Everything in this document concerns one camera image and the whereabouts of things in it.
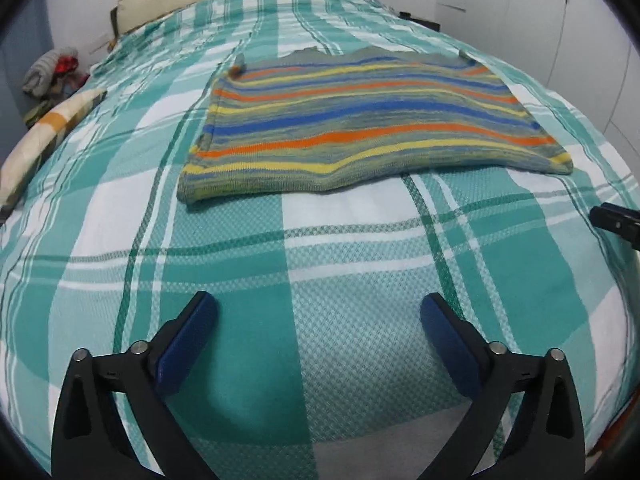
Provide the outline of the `dark bedside table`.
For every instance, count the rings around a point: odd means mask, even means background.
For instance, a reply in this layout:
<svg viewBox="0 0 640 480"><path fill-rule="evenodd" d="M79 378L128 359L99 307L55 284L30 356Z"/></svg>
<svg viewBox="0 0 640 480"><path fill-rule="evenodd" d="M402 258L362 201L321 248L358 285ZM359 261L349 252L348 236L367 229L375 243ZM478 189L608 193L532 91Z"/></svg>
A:
<svg viewBox="0 0 640 480"><path fill-rule="evenodd" d="M423 27L426 27L428 29L434 30L434 32L440 32L440 24L439 23L426 20L425 18L418 18L417 16L414 16L413 14L411 14L409 12L405 12L405 11L400 11L398 13L398 16L402 20L416 23L416 24L421 25Z"/></svg>

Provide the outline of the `pile of clothes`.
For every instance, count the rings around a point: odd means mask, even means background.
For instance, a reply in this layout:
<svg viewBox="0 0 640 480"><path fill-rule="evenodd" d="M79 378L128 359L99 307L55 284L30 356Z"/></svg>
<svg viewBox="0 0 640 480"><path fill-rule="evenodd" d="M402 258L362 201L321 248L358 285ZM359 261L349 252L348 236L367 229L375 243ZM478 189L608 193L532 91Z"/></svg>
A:
<svg viewBox="0 0 640 480"><path fill-rule="evenodd" d="M37 101L24 116L27 128L35 125L53 107L61 104L83 87L89 74L79 68L78 51L74 47L52 49L29 67L22 90Z"/></svg>

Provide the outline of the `white wardrobe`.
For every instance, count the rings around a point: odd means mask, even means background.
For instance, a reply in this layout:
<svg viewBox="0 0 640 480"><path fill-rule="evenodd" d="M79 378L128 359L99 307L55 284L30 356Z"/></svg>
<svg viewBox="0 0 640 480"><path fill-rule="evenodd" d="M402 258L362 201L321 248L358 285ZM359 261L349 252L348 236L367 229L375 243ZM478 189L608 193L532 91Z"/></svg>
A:
<svg viewBox="0 0 640 480"><path fill-rule="evenodd" d="M639 50L604 0L436 0L442 31L524 70L639 153Z"/></svg>

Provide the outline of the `blue curtain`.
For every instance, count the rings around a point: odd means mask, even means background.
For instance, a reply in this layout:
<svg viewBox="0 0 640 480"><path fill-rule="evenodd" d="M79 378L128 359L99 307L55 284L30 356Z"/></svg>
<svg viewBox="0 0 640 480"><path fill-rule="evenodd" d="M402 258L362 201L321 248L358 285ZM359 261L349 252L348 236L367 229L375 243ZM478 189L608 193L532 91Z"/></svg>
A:
<svg viewBox="0 0 640 480"><path fill-rule="evenodd" d="M1 33L1 157L5 158L27 127L24 115L36 100L23 91L24 76L53 48L46 0L27 0Z"/></svg>

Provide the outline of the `striped knit sweater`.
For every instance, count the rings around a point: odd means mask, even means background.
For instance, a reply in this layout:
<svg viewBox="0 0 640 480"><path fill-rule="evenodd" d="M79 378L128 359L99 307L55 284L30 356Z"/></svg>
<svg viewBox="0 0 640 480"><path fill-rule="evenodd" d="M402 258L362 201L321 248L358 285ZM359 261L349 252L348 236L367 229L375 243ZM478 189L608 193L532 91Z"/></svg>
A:
<svg viewBox="0 0 640 480"><path fill-rule="evenodd" d="M186 204L326 193L437 168L570 174L570 154L489 67L465 52L315 48L238 56L213 82L180 171Z"/></svg>

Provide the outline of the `teal plaid bedspread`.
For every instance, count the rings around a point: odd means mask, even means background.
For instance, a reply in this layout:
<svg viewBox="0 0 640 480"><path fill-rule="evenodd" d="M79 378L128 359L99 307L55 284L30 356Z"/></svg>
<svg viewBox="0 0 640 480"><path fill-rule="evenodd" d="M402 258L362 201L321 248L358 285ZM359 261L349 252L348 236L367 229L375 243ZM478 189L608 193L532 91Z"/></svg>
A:
<svg viewBox="0 0 640 480"><path fill-rule="evenodd" d="M1 413L40 465L72 353L125 350L199 290L219 323L168 403L221 478L416 478L469 405L423 333L429 292L511 350L562 349L596 444L639 383L639 256L588 212L637 208L639 187L587 117L526 73L482 56L570 153L569 176L478 168L177 200L235 55L369 46L463 49L367 0L206 0L96 66L105 100L1 229Z"/></svg>

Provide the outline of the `cream orange pillow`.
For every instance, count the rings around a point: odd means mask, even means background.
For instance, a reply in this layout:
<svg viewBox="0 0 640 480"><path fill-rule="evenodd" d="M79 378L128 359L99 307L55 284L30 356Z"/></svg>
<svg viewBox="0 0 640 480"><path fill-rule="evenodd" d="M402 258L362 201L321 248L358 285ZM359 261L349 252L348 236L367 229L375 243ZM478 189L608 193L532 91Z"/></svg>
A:
<svg viewBox="0 0 640 480"><path fill-rule="evenodd" d="M1 221L12 214L40 167L106 95L103 88L75 93L26 132L1 167Z"/></svg>

